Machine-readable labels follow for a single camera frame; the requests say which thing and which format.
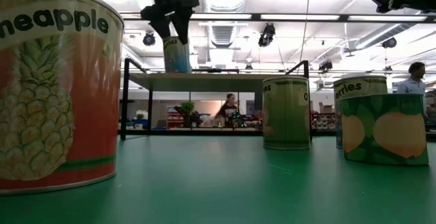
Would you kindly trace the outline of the blue cherries label can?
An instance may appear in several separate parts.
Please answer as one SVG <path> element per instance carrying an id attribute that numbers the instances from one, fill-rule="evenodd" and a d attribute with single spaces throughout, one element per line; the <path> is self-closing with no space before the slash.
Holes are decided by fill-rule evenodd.
<path id="1" fill-rule="evenodd" d="M 163 58 L 168 73 L 190 73 L 189 45 L 183 44 L 178 37 L 163 39 Z"/>
<path id="2" fill-rule="evenodd" d="M 341 124 L 341 100 L 348 97 L 384 94 L 388 92 L 385 76 L 343 76 L 333 82 L 336 147 L 343 148 Z"/>

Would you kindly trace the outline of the orange pineapple label can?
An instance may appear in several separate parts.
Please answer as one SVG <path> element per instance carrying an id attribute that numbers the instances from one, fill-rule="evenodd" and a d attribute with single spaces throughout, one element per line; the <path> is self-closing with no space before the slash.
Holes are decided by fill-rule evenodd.
<path id="1" fill-rule="evenodd" d="M 0 195 L 116 174 L 123 29 L 102 0 L 0 0 Z"/>

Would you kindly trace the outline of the green can with peach print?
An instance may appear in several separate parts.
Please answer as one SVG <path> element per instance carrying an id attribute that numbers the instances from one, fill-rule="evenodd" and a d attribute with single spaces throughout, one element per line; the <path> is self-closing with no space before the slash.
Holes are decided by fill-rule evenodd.
<path id="1" fill-rule="evenodd" d="M 422 96 L 386 93 L 343 99 L 341 139 L 348 161 L 428 165 Z"/>

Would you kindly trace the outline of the green oranges label can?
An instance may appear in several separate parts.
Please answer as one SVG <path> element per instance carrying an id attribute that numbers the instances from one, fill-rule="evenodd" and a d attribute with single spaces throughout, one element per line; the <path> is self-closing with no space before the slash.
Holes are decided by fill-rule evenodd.
<path id="1" fill-rule="evenodd" d="M 264 148 L 309 149 L 309 81 L 300 76 L 268 78 L 262 91 Z"/>

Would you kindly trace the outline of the ceiling air vent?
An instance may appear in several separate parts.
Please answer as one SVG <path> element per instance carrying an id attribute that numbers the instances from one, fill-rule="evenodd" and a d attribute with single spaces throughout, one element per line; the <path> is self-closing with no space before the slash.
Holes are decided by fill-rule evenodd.
<path id="1" fill-rule="evenodd" d="M 237 27 L 233 26 L 210 26 L 208 36 L 213 46 L 217 48 L 229 48 L 237 35 Z"/>

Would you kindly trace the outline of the background green potted plant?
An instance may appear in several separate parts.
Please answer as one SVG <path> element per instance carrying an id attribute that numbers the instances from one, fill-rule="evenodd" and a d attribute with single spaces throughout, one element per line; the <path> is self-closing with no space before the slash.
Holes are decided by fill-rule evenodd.
<path id="1" fill-rule="evenodd" d="M 184 127 L 191 127 L 193 119 L 193 112 L 194 112 L 195 103 L 192 101 L 184 101 L 181 104 L 181 112 L 182 117 L 184 120 Z"/>

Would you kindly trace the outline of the black beam with light strips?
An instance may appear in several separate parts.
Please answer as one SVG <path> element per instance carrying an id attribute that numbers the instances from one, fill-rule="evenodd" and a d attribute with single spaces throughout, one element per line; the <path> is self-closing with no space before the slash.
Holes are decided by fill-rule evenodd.
<path id="1" fill-rule="evenodd" d="M 194 13 L 193 21 L 227 22 L 355 22 L 355 23 L 416 23 L 436 24 L 436 15 L 385 14 L 260 14 L 260 13 Z"/>

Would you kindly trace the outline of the person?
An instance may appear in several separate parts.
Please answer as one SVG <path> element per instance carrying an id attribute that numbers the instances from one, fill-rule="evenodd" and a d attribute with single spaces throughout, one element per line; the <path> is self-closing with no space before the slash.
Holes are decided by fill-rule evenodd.
<path id="1" fill-rule="evenodd" d="M 423 77 L 425 75 L 425 64 L 422 62 L 414 62 L 409 66 L 408 72 L 408 79 L 398 85 L 397 93 L 424 95 L 425 83 L 423 82 Z"/>
<path id="2" fill-rule="evenodd" d="M 236 97 L 233 93 L 228 93 L 226 95 L 226 101 L 219 109 L 218 113 L 215 115 L 216 121 L 221 121 L 224 123 L 225 127 L 235 128 L 236 119 L 235 116 L 240 114 L 240 110 L 236 105 Z"/>

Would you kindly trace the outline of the red storage rack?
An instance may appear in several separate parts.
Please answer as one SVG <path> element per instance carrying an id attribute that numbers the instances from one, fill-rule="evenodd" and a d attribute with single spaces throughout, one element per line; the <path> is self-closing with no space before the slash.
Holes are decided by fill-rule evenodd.
<path id="1" fill-rule="evenodd" d="M 166 128 L 178 128 L 183 126 L 183 117 L 174 109 L 174 106 L 166 108 Z"/>

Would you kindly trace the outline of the green table mat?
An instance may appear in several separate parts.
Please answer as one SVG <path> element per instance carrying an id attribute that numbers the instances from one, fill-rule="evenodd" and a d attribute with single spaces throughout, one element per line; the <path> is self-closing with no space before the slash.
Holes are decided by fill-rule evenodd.
<path id="1" fill-rule="evenodd" d="M 346 161 L 332 137 L 266 150 L 259 137 L 121 142 L 114 178 L 0 197 L 0 224 L 436 224 L 436 144 L 425 167 Z"/>

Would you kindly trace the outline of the wooden shelf with black frame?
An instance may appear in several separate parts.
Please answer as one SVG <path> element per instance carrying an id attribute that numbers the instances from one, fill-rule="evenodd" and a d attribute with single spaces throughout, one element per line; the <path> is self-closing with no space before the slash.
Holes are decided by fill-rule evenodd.
<path id="1" fill-rule="evenodd" d="M 286 78 L 299 67 L 303 67 L 303 78 L 309 78 L 309 62 L 301 61 L 293 68 L 281 70 L 271 74 L 242 74 L 239 69 L 195 69 L 191 73 L 156 73 L 147 74 L 139 63 L 126 58 L 122 78 L 121 95 L 121 138 L 124 140 L 129 134 L 125 128 L 127 124 L 127 104 L 129 96 L 129 81 L 135 82 L 149 91 L 149 99 L 155 91 L 159 92 L 228 92 L 254 93 L 255 109 L 262 109 L 262 82 L 268 78 Z"/>

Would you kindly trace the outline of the black table frame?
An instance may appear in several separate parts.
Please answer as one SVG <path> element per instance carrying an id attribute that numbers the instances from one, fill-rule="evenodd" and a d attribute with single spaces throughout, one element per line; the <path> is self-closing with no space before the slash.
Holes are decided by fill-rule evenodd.
<path id="1" fill-rule="evenodd" d="M 192 136 L 263 136 L 261 131 L 248 130 L 127 130 L 124 135 L 192 135 Z M 312 137 L 332 136 L 335 137 L 334 131 L 312 131 Z M 436 142 L 436 133 L 427 133 L 428 142 Z"/>

